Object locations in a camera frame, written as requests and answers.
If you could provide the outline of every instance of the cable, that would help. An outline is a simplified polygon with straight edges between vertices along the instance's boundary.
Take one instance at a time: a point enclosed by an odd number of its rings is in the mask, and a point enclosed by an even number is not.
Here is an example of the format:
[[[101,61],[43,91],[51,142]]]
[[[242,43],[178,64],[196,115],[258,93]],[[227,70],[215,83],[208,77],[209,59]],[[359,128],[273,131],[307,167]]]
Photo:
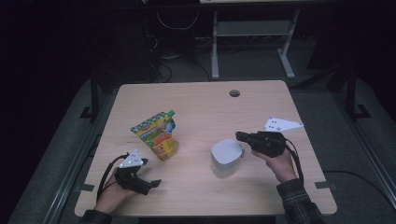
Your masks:
[[[165,23],[163,23],[163,21],[162,21],[161,18],[160,18],[160,13],[157,12],[158,21],[159,21],[164,27],[166,27],[166,28],[168,28],[168,29],[171,29],[171,30],[188,30],[188,29],[190,29],[190,28],[195,24],[195,22],[197,21],[198,15],[199,15],[199,11],[197,11],[197,15],[195,16],[194,21],[193,21],[192,24],[191,24],[190,26],[188,26],[188,27],[171,27],[171,26],[168,26],[168,25],[166,25]]]
[[[171,56],[166,56],[166,57],[161,57],[162,60],[174,60],[177,58],[181,58],[182,55],[181,54],[175,54],[175,55],[171,55]]]
[[[297,148],[294,146],[294,144],[287,138],[285,138],[286,141],[288,141],[294,148],[294,150],[291,150],[291,148],[286,144],[286,149],[290,152],[291,156],[294,159],[294,162],[296,163],[296,167],[297,167],[297,173],[298,173],[298,177],[300,179],[300,181],[303,183],[304,185],[304,174],[303,174],[303,170],[301,169],[301,164],[300,164],[300,158],[298,156],[298,152],[297,152]]]
[[[189,60],[183,60],[183,61],[174,61],[174,62],[167,62],[167,63],[192,63],[192,64],[195,64],[195,65],[201,67],[202,70],[204,70],[204,72],[206,73],[207,80],[208,81],[212,81],[212,79],[210,78],[210,75],[209,75],[209,73],[207,73],[206,69],[202,65],[197,63],[197,62],[192,62],[192,61],[189,61]]]
[[[342,170],[328,170],[328,171],[323,171],[323,173],[326,174],[348,174],[348,175],[354,175],[358,178],[360,178],[361,180],[365,181],[367,184],[371,185],[374,189],[376,189],[378,191],[378,193],[380,193],[382,195],[382,197],[385,199],[385,201],[387,201],[387,203],[390,205],[391,208],[393,208],[393,204],[390,201],[390,199],[384,194],[384,192],[382,192],[381,189],[379,189],[373,182],[371,182],[370,180],[364,178],[361,175],[355,174],[353,172],[349,172],[349,171],[342,171]]]
[[[157,39],[157,37],[155,37],[154,35],[146,35],[146,37],[151,37],[151,38],[153,38],[153,39],[155,40],[155,45],[154,45],[154,47],[152,47],[152,49],[149,49],[149,51],[152,52],[152,51],[154,51],[154,50],[157,48],[157,46],[158,46],[158,39]]]
[[[158,66],[162,66],[162,67],[164,67],[164,68],[166,68],[166,69],[169,70],[170,74],[169,74],[169,77],[168,77],[166,80],[163,80],[163,76],[162,76],[161,72],[159,71],[159,77],[161,78],[161,81],[162,81],[163,83],[169,82],[169,81],[171,80],[171,78],[172,78],[172,75],[173,75],[172,69],[171,69],[170,67],[166,66],[166,65],[163,64],[163,63],[160,63]]]
[[[125,155],[118,156],[116,159],[114,159],[113,162],[111,162],[111,163],[107,166],[107,168],[106,168],[106,170],[105,170],[105,173],[103,174],[102,179],[101,179],[100,184],[99,184],[98,192],[97,192],[97,194],[96,194],[96,202],[98,202],[100,196],[102,195],[103,190],[105,190],[105,189],[103,188],[103,186],[105,185],[105,181],[106,181],[106,179],[107,179],[108,173],[110,173],[110,170],[111,170],[111,168],[113,167],[114,163],[116,163],[116,161],[119,160],[119,159],[126,159],[128,156],[129,156],[129,153],[127,153],[127,154],[125,154]]]
[[[200,42],[204,40],[204,44],[201,44],[199,46],[196,46],[195,52],[199,52],[204,49],[210,49],[212,47],[212,37],[202,37],[202,38],[195,38],[196,42]]]
[[[114,181],[113,183],[111,183],[111,184],[109,184],[109,185],[105,186],[105,187],[103,188],[103,190],[107,189],[108,187],[112,186],[112,185],[113,185],[113,184],[115,184],[115,183],[117,183],[117,180],[116,180],[116,181]]]

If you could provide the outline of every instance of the sleeve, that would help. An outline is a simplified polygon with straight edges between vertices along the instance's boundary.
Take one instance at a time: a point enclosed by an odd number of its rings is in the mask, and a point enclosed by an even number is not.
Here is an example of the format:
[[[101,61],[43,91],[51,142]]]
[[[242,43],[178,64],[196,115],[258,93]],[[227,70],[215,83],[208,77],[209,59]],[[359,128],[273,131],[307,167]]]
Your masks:
[[[113,217],[96,210],[87,210],[79,224],[110,224]]]
[[[285,208],[286,220],[289,224],[324,223],[323,216],[316,204],[311,202],[303,184],[293,179],[276,186]]]

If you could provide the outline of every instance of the juice pouch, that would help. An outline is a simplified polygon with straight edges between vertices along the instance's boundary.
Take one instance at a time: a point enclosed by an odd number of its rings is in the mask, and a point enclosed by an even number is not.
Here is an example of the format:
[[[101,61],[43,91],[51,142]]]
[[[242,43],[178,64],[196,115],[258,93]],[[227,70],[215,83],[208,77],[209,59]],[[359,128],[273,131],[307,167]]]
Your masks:
[[[172,138],[172,131],[176,127],[172,119],[174,115],[173,110],[168,113],[161,112],[131,128],[131,132],[139,136],[163,161],[173,156],[178,147],[178,141]]]

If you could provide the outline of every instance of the grommet hole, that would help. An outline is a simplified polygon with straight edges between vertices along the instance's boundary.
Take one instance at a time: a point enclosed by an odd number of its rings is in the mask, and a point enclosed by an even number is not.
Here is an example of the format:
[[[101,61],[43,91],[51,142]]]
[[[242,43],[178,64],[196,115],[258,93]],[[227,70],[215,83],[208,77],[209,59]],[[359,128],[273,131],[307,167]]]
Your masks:
[[[230,91],[230,95],[232,97],[238,97],[241,94],[241,92],[237,91],[237,90],[232,90]]]

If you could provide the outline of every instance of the wooden table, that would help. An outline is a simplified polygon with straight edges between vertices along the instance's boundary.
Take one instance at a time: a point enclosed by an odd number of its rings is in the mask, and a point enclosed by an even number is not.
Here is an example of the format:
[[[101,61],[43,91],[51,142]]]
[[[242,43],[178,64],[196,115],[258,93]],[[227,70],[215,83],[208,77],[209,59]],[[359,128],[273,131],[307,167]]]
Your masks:
[[[239,97],[230,96],[240,91]],[[130,128],[164,111],[174,110],[179,142],[178,152],[160,161]],[[120,216],[256,216],[283,214],[278,184],[265,162],[246,150],[234,175],[218,179],[212,172],[211,147],[235,132],[262,131],[270,117],[301,121],[289,90],[283,81],[236,81],[205,83],[166,83],[124,85],[108,118],[85,184],[93,191],[82,191],[76,214],[82,216],[95,205],[96,192],[107,165],[119,155],[138,149],[148,164],[139,171],[141,178],[162,179],[148,196],[138,195],[116,212]],[[325,181],[318,159],[304,128],[283,132],[297,147],[305,177],[305,188],[323,214],[336,211],[329,189],[317,189]]]

